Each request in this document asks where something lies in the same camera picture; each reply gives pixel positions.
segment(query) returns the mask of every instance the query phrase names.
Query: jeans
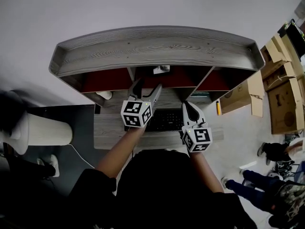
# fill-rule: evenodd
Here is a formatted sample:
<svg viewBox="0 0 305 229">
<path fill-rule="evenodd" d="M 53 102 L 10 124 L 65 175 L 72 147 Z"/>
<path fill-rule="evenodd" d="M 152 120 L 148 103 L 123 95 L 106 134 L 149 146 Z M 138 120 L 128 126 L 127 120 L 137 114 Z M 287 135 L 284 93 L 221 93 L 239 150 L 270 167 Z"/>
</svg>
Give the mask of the jeans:
<svg viewBox="0 0 305 229">
<path fill-rule="evenodd" d="M 265 177 L 250 170 L 244 171 L 243 176 L 246 180 L 254 183 L 257 188 L 265 192 L 270 192 L 271 189 L 274 189 L 275 186 L 280 188 L 285 184 L 285 182 L 277 178 Z M 251 187 L 243 186 L 242 184 L 239 184 L 233 180 L 227 181 L 225 186 L 229 190 L 233 190 L 237 195 L 249 200 L 255 207 L 259 208 L 260 210 L 272 213 L 271 206 L 273 203 L 272 196 L 270 196 L 270 194 L 266 195 L 265 192 L 255 190 Z"/>
</svg>

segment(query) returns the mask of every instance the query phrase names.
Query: marker cube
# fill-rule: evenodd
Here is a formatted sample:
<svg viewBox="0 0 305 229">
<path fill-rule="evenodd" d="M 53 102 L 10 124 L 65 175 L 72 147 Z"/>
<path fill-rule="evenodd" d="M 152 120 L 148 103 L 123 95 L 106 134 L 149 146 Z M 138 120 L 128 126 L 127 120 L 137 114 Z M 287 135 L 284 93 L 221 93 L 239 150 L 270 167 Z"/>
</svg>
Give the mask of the marker cube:
<svg viewBox="0 0 305 229">
<path fill-rule="evenodd" d="M 121 116 L 125 126 L 144 127 L 152 117 L 151 102 L 128 101 L 123 102 Z"/>
<path fill-rule="evenodd" d="M 213 142 L 210 128 L 186 129 L 183 141 L 189 152 L 205 151 Z"/>
</svg>

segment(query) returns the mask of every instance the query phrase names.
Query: brown cardboard box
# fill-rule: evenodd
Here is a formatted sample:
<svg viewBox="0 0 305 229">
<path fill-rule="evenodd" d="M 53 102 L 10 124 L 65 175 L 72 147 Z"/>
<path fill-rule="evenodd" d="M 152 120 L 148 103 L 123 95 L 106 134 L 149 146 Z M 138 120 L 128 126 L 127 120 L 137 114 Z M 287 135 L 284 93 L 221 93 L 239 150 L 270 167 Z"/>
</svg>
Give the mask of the brown cardboard box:
<svg viewBox="0 0 305 229">
<path fill-rule="evenodd" d="M 290 62 L 284 63 L 279 69 L 264 79 L 264 89 L 266 92 L 284 84 L 289 79 L 295 78 L 295 73 Z"/>
<path fill-rule="evenodd" d="M 302 76 L 304 76 L 304 70 L 303 66 L 301 65 L 299 56 L 297 55 L 297 52 L 287 35 L 282 37 L 282 41 L 289 52 L 291 58 L 291 65 L 295 72 L 295 76 L 300 79 Z"/>
<path fill-rule="evenodd" d="M 299 84 L 303 106 L 305 106 L 305 76 L 303 75 L 297 83 Z"/>
<path fill-rule="evenodd" d="M 272 134 L 293 133 L 305 128 L 304 111 L 296 78 L 268 92 Z"/>
<path fill-rule="evenodd" d="M 263 117 L 263 96 L 262 75 L 258 71 L 220 99 L 222 113 L 251 104 L 252 115 Z"/>
<path fill-rule="evenodd" d="M 278 34 L 261 49 L 261 52 L 266 61 L 265 67 L 261 69 L 263 80 L 284 63 L 291 61 L 290 54 Z"/>
</svg>

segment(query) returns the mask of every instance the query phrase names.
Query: black shirt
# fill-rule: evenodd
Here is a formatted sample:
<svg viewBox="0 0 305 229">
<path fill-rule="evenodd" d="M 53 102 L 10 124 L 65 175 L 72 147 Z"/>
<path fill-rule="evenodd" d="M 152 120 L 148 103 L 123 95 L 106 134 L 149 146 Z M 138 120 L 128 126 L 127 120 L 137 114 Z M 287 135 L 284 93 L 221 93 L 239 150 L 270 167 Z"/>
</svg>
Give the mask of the black shirt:
<svg viewBox="0 0 305 229">
<path fill-rule="evenodd" d="M 145 150 L 118 184 L 87 169 L 70 193 L 78 228 L 256 228 L 235 194 L 212 193 L 183 153 Z"/>
</svg>

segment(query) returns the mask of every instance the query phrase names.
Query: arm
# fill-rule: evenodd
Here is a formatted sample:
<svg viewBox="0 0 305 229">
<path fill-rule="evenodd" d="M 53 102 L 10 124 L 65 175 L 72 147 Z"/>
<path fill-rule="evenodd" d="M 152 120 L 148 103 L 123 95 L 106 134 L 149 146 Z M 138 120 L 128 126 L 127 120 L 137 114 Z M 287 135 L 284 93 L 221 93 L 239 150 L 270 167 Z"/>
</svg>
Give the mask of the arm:
<svg viewBox="0 0 305 229">
<path fill-rule="evenodd" d="M 211 170 L 203 154 L 201 152 L 190 153 L 190 158 L 203 183 L 213 193 L 223 193 L 223 187 L 221 186 L 214 172 Z"/>
<path fill-rule="evenodd" d="M 99 162 L 96 169 L 110 178 L 116 178 L 133 148 L 138 144 L 145 128 L 130 128 L 116 145 Z"/>
<path fill-rule="evenodd" d="M 285 149 L 285 153 L 286 154 L 289 154 L 290 152 L 291 153 L 295 153 L 295 152 L 298 152 L 300 150 L 302 150 L 302 146 L 303 146 L 303 140 L 291 145 L 291 146 L 288 146 L 286 149 Z"/>
</svg>

